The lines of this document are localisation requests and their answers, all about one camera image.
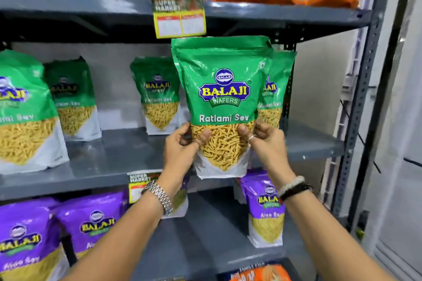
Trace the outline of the person's left hand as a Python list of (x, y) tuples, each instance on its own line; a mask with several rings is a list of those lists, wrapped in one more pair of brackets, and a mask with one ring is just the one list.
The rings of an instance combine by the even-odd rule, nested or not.
[(163, 170), (156, 183), (170, 200), (180, 190), (183, 178), (195, 159), (190, 157), (190, 129), (191, 124), (187, 122), (166, 138)]

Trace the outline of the person's right hand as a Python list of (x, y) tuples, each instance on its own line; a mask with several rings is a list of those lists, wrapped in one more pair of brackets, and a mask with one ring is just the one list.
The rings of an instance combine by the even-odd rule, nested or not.
[(284, 193), (304, 182), (304, 177), (296, 176), (289, 165), (285, 137), (281, 129), (256, 121), (253, 133), (256, 136), (256, 146), (252, 149), (278, 191)]

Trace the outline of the green snack packet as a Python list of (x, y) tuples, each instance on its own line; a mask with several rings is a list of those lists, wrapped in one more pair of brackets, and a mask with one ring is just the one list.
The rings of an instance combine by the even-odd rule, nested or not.
[(54, 60), (44, 63), (47, 83), (66, 141), (92, 141), (102, 137), (92, 77), (87, 62)]
[(43, 171), (69, 160), (43, 64), (27, 54), (1, 51), (0, 175)]
[(169, 135), (181, 125), (180, 79), (173, 59), (136, 57), (130, 64), (148, 135)]
[(200, 179), (246, 174), (250, 143), (240, 124), (254, 133), (274, 50), (265, 36), (186, 37), (172, 39), (171, 52), (186, 94), (194, 139), (210, 130), (194, 169)]
[(257, 106), (257, 120), (279, 128), (284, 96), (297, 52), (274, 52), (262, 96)]

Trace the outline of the person's left forearm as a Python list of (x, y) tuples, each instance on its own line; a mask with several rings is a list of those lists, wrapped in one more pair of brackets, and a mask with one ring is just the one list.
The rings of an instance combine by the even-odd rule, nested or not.
[(171, 200), (159, 186), (140, 199), (60, 281), (129, 281)]

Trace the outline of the person's right forearm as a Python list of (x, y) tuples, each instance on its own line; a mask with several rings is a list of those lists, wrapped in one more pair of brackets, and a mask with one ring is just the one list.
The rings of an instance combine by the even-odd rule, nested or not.
[(324, 281), (395, 281), (310, 190), (284, 201)]

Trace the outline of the purple snack packet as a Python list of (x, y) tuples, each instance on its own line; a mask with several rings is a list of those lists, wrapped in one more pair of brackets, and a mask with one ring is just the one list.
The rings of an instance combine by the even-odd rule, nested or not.
[(182, 186), (176, 193), (172, 202), (172, 212), (169, 215), (163, 215), (162, 220), (171, 218), (182, 218), (186, 215), (189, 206), (187, 186), (189, 182), (189, 176), (186, 175), (183, 178)]
[(267, 172), (250, 169), (240, 178), (240, 188), (249, 207), (248, 239), (256, 248), (283, 245), (285, 205)]
[(243, 177), (236, 177), (235, 182), (233, 184), (233, 194), (234, 198), (242, 205), (247, 204), (246, 198), (241, 188), (241, 179), (248, 178), (254, 175), (266, 174), (267, 172), (263, 168), (253, 168), (248, 169), (246, 175)]
[(56, 217), (82, 258), (117, 223), (127, 206), (124, 191), (88, 195), (60, 203)]
[(58, 204), (38, 198), (0, 205), (0, 281), (59, 281), (66, 275)]

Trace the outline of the grey metal shelf rack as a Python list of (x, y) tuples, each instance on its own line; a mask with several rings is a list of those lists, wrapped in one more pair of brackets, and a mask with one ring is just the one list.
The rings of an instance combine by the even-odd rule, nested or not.
[[(345, 141), (288, 118), (281, 121), (287, 136), (291, 161), (341, 157), (330, 210), (340, 219), (340, 206), (349, 181), (367, 83), (372, 73), (387, 0), (373, 0), (371, 8), (281, 6), (245, 2), (204, 1), (207, 32), (212, 36), (267, 35), (271, 42), (294, 46), (298, 43), (367, 27), (362, 44), (357, 84), (353, 95)], [(157, 41), (152, 29), (151, 0), (0, 0), (0, 39), (15, 41), (18, 28), (24, 40), (41, 33), (46, 41), (97, 41), (93, 35), (71, 28), (59, 17), (94, 17), (100, 22), (116, 19), (128, 28), (111, 30), (112, 37), (99, 39), (138, 44)], [(129, 183), (129, 173), (156, 172), (162, 168), (164, 136), (149, 137), (145, 130), (104, 130), (101, 139), (88, 144), (71, 144), (71, 161), (51, 170), (5, 176), (0, 179), (0, 200), (114, 187)], [(227, 188), (211, 193), (194, 192), (194, 204), (185, 219), (165, 220), (137, 266), (134, 281), (170, 277), (205, 278), (272, 258), (282, 257), (282, 247), (259, 250), (236, 230), (243, 223), (240, 205), (228, 199)]]

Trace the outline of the yellow shelf price label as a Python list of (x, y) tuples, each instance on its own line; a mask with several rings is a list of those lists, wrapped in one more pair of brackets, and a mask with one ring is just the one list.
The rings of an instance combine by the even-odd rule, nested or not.
[(152, 0), (157, 39), (206, 35), (204, 0)]
[(136, 203), (141, 196), (145, 186), (154, 180), (157, 180), (162, 170), (143, 170), (128, 172), (128, 203)]

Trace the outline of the orange family snack packet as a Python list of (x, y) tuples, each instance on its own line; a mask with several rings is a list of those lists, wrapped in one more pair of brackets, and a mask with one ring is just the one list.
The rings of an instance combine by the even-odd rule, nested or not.
[(230, 272), (226, 281), (292, 281), (280, 263), (264, 263)]

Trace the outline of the dark metal post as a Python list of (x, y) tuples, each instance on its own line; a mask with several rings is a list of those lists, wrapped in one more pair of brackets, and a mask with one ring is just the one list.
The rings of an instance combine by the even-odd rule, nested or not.
[(392, 97), (394, 79), (398, 72), (398, 64), (404, 46), (404, 41), (401, 41), (401, 38), (406, 37), (414, 3), (415, 0), (397, 1), (347, 220), (347, 229), (353, 236), (356, 236), (355, 231), (363, 212), (366, 193), (370, 184), (373, 166), (375, 165), (376, 152), (381, 140), (382, 128), (387, 117), (389, 101)]

